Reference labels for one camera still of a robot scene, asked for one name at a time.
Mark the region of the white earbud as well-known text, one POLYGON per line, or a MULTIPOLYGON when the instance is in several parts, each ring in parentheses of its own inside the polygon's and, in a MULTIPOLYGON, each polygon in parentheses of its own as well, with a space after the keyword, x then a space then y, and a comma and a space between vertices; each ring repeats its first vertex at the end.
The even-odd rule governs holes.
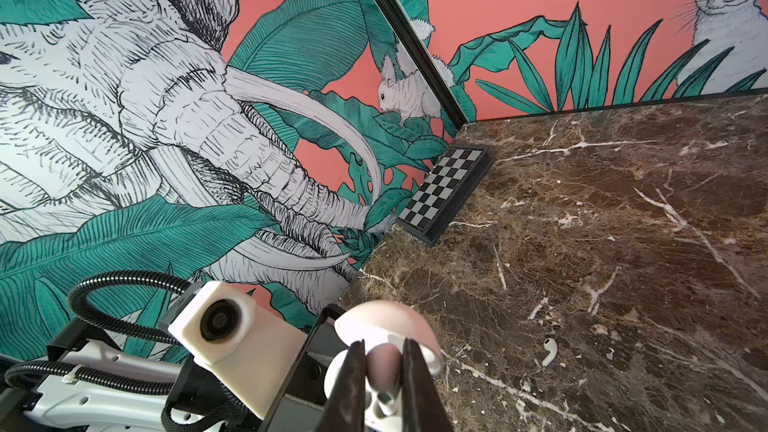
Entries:
POLYGON ((384 416, 392 416, 398 410, 401 365, 402 354, 391 343, 380 344, 366 355, 367 379, 384 416))
POLYGON ((547 354, 541 361, 541 366, 544 368, 549 367, 557 358, 559 352, 559 345, 554 338, 547 338, 544 341, 543 347, 547 354))

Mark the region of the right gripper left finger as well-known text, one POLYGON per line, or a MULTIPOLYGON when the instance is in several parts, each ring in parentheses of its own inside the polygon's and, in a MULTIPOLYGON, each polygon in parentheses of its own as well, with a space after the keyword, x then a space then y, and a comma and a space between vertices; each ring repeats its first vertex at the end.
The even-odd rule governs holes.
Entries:
POLYGON ((365 430, 366 372, 363 341, 353 342, 334 357, 324 379, 327 400, 317 432, 365 430))

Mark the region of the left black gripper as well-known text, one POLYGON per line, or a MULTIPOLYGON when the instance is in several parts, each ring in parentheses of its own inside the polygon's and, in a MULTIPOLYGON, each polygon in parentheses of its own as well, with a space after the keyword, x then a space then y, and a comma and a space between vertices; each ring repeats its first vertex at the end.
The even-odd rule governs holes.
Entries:
POLYGON ((335 320, 344 312, 336 304, 322 310, 262 420, 259 432, 315 430, 327 401, 326 373, 335 356, 347 349, 334 328, 335 320))

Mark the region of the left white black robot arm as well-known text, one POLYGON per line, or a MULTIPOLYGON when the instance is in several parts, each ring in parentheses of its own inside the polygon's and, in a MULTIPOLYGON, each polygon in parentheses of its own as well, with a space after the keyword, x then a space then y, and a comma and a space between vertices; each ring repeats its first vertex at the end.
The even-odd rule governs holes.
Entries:
POLYGON ((73 320, 44 360, 7 360, 5 431, 309 431, 326 402, 324 379, 343 344, 327 306, 303 332, 235 286, 119 270, 68 296, 73 320), (156 326, 93 303, 122 286, 172 296, 156 326))

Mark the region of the white round charging case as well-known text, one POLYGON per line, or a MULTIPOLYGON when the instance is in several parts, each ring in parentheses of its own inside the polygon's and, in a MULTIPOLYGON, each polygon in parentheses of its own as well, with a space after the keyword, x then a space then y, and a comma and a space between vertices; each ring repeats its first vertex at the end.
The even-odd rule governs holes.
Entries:
POLYGON ((444 361, 426 319, 404 304, 376 300, 334 322, 347 349, 331 362, 320 431, 450 431, 435 378, 444 361))

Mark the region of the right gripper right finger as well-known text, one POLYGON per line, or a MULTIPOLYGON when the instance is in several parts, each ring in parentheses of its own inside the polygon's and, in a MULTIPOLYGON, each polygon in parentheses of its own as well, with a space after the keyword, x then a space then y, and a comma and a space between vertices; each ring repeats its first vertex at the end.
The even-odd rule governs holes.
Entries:
POLYGON ((453 431, 421 347, 410 338, 405 340, 403 346, 400 380, 403 431, 453 431))

